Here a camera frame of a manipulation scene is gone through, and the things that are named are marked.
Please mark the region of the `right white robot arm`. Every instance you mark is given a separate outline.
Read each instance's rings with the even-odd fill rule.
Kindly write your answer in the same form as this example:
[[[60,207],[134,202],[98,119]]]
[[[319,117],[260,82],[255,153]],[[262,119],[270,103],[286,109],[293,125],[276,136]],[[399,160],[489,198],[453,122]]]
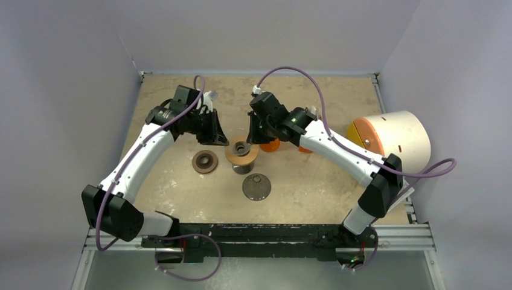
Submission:
[[[341,242],[355,245],[364,230],[384,217],[403,187],[401,159],[366,150],[329,131],[315,114],[297,107],[288,111],[271,92],[254,95],[249,103],[250,130],[247,141],[264,144],[290,142],[310,150],[348,172],[364,191],[339,229]]]

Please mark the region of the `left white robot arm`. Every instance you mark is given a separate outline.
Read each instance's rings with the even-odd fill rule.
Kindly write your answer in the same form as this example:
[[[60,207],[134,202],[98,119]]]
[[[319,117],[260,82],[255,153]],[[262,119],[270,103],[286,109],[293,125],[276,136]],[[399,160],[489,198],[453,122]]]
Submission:
[[[160,212],[142,212],[136,196],[161,155],[180,135],[191,134],[201,145],[227,146],[213,102],[215,91],[179,85],[173,98],[149,111],[141,132],[120,163],[99,185],[87,185],[81,198],[90,226],[129,242],[156,236],[165,247],[180,239],[178,219]]]

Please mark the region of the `wooden ring dripper stand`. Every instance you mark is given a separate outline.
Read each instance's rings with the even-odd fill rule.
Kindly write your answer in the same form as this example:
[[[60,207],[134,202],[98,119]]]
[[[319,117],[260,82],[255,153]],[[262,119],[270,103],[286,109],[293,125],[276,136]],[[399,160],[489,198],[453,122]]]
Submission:
[[[231,163],[233,171],[239,175],[252,171],[259,152],[259,146],[248,143],[244,135],[230,138],[229,145],[225,147],[225,157]]]

